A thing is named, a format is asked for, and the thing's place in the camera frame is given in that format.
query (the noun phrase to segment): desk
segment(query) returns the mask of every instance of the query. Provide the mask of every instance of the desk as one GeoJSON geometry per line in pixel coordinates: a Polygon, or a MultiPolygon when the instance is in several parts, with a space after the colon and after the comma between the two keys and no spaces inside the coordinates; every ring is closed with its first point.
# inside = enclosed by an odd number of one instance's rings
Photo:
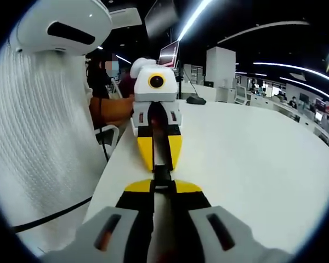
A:
{"type": "MultiPolygon", "coordinates": [[[[248,224],[269,248],[295,253],[329,205],[329,148],[313,133],[263,108],[180,101],[183,146],[174,179],[199,185],[212,206],[248,224]]],[[[85,221],[116,205],[124,188],[152,178],[130,127],[97,185],[85,221]]]]}
{"type": "Polygon", "coordinates": [[[291,119],[298,118],[298,123],[306,127],[309,131],[314,133],[317,137],[321,138],[329,146],[329,133],[322,129],[312,119],[308,118],[305,114],[300,113],[296,109],[280,103],[272,101],[272,99],[257,96],[255,94],[248,94],[251,97],[250,105],[254,107],[267,108],[269,110],[277,111],[291,119]]]}

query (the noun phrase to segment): ceiling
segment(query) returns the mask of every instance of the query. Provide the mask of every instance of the ceiling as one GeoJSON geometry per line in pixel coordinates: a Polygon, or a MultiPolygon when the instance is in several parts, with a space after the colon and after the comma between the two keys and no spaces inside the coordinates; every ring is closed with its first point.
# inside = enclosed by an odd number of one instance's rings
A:
{"type": "MultiPolygon", "coordinates": [[[[103,2],[111,11],[126,6],[137,7],[144,21],[154,0],[103,2]]],[[[131,62],[141,56],[157,59],[160,49],[170,44],[171,33],[172,40],[176,40],[200,2],[174,0],[179,21],[156,39],[148,39],[143,24],[113,30],[103,47],[131,62]]],[[[302,73],[306,79],[304,83],[329,94],[329,81],[314,74],[292,68],[253,65],[253,62],[288,64],[329,76],[329,5],[326,3],[306,0],[213,0],[180,42],[180,59],[182,63],[205,69],[206,50],[215,46],[236,51],[237,71],[264,73],[268,75],[265,79],[279,82],[283,82],[279,77],[295,79],[290,73],[302,73]],[[301,21],[309,25],[268,27],[217,44],[241,31],[280,21],[301,21]]]]}

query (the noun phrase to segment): white robot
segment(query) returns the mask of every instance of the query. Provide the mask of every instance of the white robot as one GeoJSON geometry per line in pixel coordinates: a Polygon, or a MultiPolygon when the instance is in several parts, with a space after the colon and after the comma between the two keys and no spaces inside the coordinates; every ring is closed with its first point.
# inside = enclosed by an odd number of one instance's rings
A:
{"type": "Polygon", "coordinates": [[[155,168],[152,138],[155,121],[168,138],[166,160],[168,169],[173,170],[181,148],[181,113],[176,101],[178,85],[175,75],[170,68],[156,65],[155,60],[140,58],[131,68],[131,77],[137,78],[132,126],[146,167],[150,171],[155,168]]]}

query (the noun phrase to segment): cable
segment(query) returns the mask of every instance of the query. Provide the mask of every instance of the cable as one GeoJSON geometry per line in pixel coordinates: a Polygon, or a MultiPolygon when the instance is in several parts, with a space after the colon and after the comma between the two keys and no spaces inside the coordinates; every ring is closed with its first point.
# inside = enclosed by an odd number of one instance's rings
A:
{"type": "Polygon", "coordinates": [[[186,71],[185,71],[185,69],[184,69],[184,68],[183,68],[183,71],[184,71],[184,73],[185,73],[186,77],[188,78],[188,80],[189,80],[190,84],[192,85],[192,87],[193,87],[193,89],[194,89],[194,91],[195,91],[196,95],[197,95],[197,96],[199,96],[199,95],[198,95],[198,93],[197,93],[197,91],[196,91],[196,89],[195,89],[195,87],[194,87],[194,85],[192,84],[192,82],[191,82],[191,80],[190,80],[190,78],[189,78],[188,74],[186,74],[186,71]]]}
{"type": "Polygon", "coordinates": [[[30,222],[30,223],[26,223],[26,224],[23,224],[23,225],[19,225],[19,226],[14,226],[13,227],[13,231],[15,233],[19,233],[19,232],[23,232],[23,231],[26,231],[26,230],[29,230],[29,229],[32,229],[34,227],[37,227],[37,226],[40,226],[40,225],[43,225],[49,221],[52,221],[56,218],[59,218],[60,216],[63,216],[75,209],[77,209],[78,207],[81,207],[82,205],[90,202],[90,200],[92,199],[92,196],[90,196],[89,198],[85,199],[84,201],[81,201],[80,203],[77,203],[65,210],[62,210],[62,211],[59,211],[55,214],[52,214],[52,215],[48,215],[46,216],[45,218],[41,218],[41,219],[38,219],[36,221],[33,221],[33,222],[30,222]]]}
{"type": "MultiPolygon", "coordinates": [[[[99,103],[100,119],[102,119],[102,111],[101,111],[101,109],[102,109],[102,100],[103,100],[102,98],[99,98],[99,101],[100,101],[100,103],[99,103]]],[[[105,138],[102,135],[102,133],[103,133],[102,127],[99,128],[99,131],[100,131],[101,143],[103,145],[103,150],[104,150],[105,158],[106,158],[106,161],[109,162],[109,156],[107,155],[107,151],[106,151],[106,147],[105,147],[105,138]]]]}

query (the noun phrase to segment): computer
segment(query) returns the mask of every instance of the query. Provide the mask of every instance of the computer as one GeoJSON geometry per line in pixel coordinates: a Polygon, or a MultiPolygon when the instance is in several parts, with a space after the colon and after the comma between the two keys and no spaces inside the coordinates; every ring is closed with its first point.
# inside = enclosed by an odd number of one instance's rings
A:
{"type": "Polygon", "coordinates": [[[316,99],[315,108],[321,112],[325,112],[326,104],[320,99],[316,99]]]}
{"type": "Polygon", "coordinates": [[[158,59],[158,64],[165,67],[176,68],[178,49],[179,41],[174,41],[173,43],[162,48],[160,58],[158,59]]]}
{"type": "Polygon", "coordinates": [[[157,39],[179,20],[174,0],[156,0],[144,20],[149,40],[157,39]]]}
{"type": "Polygon", "coordinates": [[[300,93],[299,100],[303,101],[304,103],[308,104],[309,102],[309,97],[303,93],[300,93]]]}

